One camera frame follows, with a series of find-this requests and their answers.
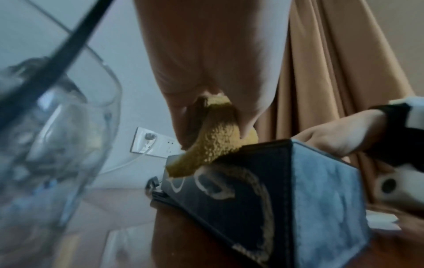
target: curtain fold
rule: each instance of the curtain fold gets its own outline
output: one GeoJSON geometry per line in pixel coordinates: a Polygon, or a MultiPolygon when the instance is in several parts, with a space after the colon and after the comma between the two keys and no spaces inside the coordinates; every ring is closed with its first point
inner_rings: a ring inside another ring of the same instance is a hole
{"type": "MultiPolygon", "coordinates": [[[[261,142],[290,138],[392,99],[414,95],[365,0],[293,0],[280,81],[273,104],[259,118],[261,142]]],[[[367,198],[380,164],[363,153],[367,198]]]]}

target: black and white sleeve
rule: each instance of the black and white sleeve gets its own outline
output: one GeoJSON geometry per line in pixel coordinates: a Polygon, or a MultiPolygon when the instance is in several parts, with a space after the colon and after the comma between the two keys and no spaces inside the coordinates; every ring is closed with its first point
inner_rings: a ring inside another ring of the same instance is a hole
{"type": "Polygon", "coordinates": [[[387,129],[367,154],[393,167],[411,165],[424,172],[424,98],[409,97],[371,109],[386,114],[387,129]]]}

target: black box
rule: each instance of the black box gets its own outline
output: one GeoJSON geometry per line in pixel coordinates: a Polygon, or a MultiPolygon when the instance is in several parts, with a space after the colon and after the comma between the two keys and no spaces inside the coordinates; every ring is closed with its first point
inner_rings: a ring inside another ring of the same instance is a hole
{"type": "Polygon", "coordinates": [[[165,173],[161,188],[263,266],[343,267],[370,239],[360,172],[297,141],[245,146],[191,177],[165,173]]]}

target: yellow sponge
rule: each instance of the yellow sponge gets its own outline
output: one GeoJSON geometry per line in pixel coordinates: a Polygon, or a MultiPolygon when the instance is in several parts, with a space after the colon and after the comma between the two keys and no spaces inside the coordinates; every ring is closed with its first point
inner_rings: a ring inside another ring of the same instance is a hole
{"type": "Polygon", "coordinates": [[[193,175],[202,165],[222,155],[236,152],[243,145],[258,143],[256,130],[240,139],[235,109],[225,96],[211,96],[204,102],[205,118],[194,144],[175,162],[166,166],[170,178],[193,175]]]}

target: wall socket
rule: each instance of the wall socket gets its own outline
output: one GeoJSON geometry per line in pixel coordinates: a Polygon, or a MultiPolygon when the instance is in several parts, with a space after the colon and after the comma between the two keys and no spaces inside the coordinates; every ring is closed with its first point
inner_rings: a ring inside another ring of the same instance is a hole
{"type": "Polygon", "coordinates": [[[158,134],[152,130],[138,127],[132,142],[131,152],[142,154],[148,148],[153,146],[147,155],[168,158],[170,155],[180,155],[184,151],[181,150],[181,145],[175,138],[167,137],[162,134],[158,134]],[[147,133],[155,134],[156,140],[146,140],[145,136],[147,133]]]}

